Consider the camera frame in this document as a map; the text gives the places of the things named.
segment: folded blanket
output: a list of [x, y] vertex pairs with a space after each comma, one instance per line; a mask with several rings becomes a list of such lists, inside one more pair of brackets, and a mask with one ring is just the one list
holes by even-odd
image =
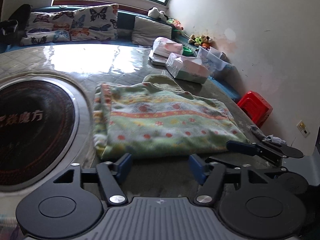
[[153, 158], [223, 152], [228, 140], [248, 142], [222, 102], [150, 82], [100, 84], [93, 118], [94, 145], [102, 160], [125, 153]]

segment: circular black pad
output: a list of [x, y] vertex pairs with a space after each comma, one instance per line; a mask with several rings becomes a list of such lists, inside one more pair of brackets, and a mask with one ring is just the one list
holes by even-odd
[[295, 195], [277, 185], [250, 184], [226, 196], [219, 214], [232, 230], [256, 239], [281, 239], [303, 225], [306, 210]]
[[68, 197], [49, 197], [43, 200], [38, 208], [46, 217], [61, 218], [71, 214], [76, 208], [76, 203]]
[[289, 147], [287, 145], [282, 145], [281, 151], [284, 155], [287, 155], [288, 157], [297, 158], [297, 159], [303, 157], [302, 151], [293, 147]]
[[33, 80], [3, 88], [0, 185], [20, 184], [46, 170], [66, 146], [74, 121], [72, 99], [55, 84]]
[[80, 166], [69, 168], [21, 200], [16, 218], [22, 232], [33, 238], [64, 239], [95, 225], [103, 207], [94, 194], [80, 187], [80, 177]]
[[309, 185], [304, 177], [293, 172], [281, 174], [275, 181], [280, 183], [287, 191], [295, 195], [305, 193]]

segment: red plastic stool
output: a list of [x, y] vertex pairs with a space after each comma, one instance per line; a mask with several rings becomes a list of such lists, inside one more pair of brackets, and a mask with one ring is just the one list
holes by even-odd
[[260, 128], [271, 114], [272, 106], [257, 92], [249, 91], [237, 104]]

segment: gray cushion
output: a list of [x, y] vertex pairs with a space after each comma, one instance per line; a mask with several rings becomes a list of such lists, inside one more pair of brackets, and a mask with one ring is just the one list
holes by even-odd
[[132, 32], [132, 43], [142, 46], [152, 46], [158, 37], [171, 39], [172, 27], [136, 16]]

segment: butterfly pillow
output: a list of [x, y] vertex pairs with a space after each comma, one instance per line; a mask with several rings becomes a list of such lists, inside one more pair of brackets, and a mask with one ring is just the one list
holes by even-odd
[[56, 31], [45, 31], [43, 32], [26, 32], [26, 35], [21, 39], [20, 45], [36, 45], [36, 44], [44, 44], [47, 42], [64, 42], [70, 41], [69, 32], [66, 30], [56, 30]]
[[117, 40], [118, 4], [100, 5], [74, 11], [72, 41]]
[[55, 13], [32, 12], [26, 30], [47, 28], [69, 31], [74, 19], [74, 11], [62, 11]]

